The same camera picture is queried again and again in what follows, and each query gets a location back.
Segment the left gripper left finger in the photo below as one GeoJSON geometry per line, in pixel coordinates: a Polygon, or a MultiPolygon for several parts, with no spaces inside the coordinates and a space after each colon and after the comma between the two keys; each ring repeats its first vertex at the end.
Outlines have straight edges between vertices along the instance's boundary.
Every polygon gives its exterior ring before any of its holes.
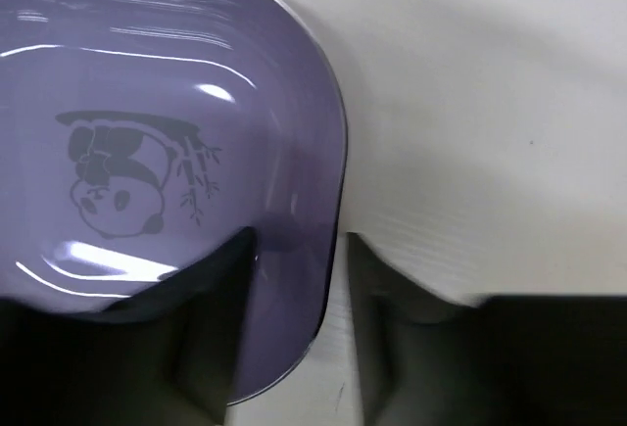
{"type": "Polygon", "coordinates": [[[105,311],[1,304],[5,425],[220,425],[235,387],[257,235],[105,311]]]}

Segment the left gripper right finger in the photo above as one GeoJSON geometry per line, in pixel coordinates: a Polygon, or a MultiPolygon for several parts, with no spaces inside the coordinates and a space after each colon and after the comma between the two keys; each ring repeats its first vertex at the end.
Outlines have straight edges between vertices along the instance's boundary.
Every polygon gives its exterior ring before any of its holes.
{"type": "Polygon", "coordinates": [[[366,425],[622,425],[626,300],[446,301],[347,237],[366,425]]]}

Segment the lavender plate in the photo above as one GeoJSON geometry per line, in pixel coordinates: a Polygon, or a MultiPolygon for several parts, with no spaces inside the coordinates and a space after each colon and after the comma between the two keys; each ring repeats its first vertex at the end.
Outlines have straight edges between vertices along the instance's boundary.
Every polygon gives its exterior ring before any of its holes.
{"type": "Polygon", "coordinates": [[[1,297],[128,322],[254,235],[232,402],[323,318],[347,156],[336,77],[282,0],[1,0],[1,297]]]}

